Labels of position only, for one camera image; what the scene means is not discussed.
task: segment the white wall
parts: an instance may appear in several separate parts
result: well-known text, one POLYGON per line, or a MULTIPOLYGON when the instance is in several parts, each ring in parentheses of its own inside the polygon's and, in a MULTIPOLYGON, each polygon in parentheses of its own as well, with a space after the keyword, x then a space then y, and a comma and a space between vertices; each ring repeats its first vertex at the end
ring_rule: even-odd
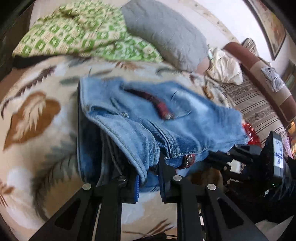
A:
POLYGON ((243 42, 246 38, 252 38, 256 43, 260 57, 271 62, 279 74, 284 73, 289 59, 296 63, 296 45, 288 34, 277 58, 275 61, 271 60, 270 51, 261 27, 243 0, 195 1, 219 18, 240 42, 243 42))

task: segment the picture frame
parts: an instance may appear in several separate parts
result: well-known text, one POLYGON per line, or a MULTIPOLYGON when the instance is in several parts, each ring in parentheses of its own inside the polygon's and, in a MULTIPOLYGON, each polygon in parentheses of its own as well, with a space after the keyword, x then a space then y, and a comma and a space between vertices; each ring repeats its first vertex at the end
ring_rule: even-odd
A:
POLYGON ((286 29, 275 14, 260 0, 244 0, 257 19, 266 38, 271 58, 275 60, 286 38, 286 29))

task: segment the white cloth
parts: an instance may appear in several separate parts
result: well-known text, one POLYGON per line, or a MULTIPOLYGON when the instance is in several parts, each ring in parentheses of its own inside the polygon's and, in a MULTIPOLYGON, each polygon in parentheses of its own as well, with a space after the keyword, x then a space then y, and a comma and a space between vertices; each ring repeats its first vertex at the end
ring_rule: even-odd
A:
POLYGON ((210 52, 213 59, 211 60, 211 67, 207 70, 208 75, 221 84, 242 84, 242 70, 235 57, 218 48, 211 48, 210 52))
POLYGON ((281 79, 280 75, 274 68, 269 66, 261 68, 264 76, 267 78, 266 83, 272 90, 272 92, 280 91, 284 86, 285 82, 281 79))

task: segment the metal screw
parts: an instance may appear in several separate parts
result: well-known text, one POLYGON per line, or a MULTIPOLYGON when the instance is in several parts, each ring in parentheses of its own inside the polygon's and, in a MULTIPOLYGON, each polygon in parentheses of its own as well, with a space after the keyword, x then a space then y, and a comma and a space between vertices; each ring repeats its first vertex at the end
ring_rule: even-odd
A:
POLYGON ((119 176, 119 177, 117 178, 117 180, 120 181, 120 182, 124 182, 124 181, 126 180, 126 177, 123 176, 123 175, 121 175, 121 176, 119 176))
POLYGON ((173 176, 173 179, 178 182, 178 181, 182 180, 182 177, 179 175, 175 175, 175 176, 173 176))
POLYGON ((216 185, 215 185, 215 184, 208 184, 208 185, 207 185, 207 188, 208 188, 209 190, 214 191, 214 190, 216 190, 216 185))
POLYGON ((85 184, 83 184, 83 185, 82 185, 82 189, 83 189, 83 190, 90 190, 90 189, 91 189, 91 184, 89 184, 89 183, 85 183, 85 184))

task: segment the blue denim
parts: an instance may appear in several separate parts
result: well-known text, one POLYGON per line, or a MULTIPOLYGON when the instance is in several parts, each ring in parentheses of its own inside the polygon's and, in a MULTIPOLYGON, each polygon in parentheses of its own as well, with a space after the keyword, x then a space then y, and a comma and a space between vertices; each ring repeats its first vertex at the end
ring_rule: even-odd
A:
POLYGON ((209 150, 228 151, 234 144, 248 141, 240 112, 217 106, 173 81, 153 84, 86 77, 80 81, 78 99, 78 166, 86 182, 97 183, 110 170, 109 178, 116 175, 114 168, 106 167, 108 163, 102 165, 107 150, 113 153, 110 165, 118 173, 118 155, 126 156, 144 184, 147 170, 157 165, 160 152, 168 165, 178 167, 184 155, 196 154, 195 161, 202 161, 209 150), (161 99, 174 119, 161 119, 152 102, 125 89, 161 99), (102 148, 107 146, 102 132, 109 140, 106 149, 102 148))

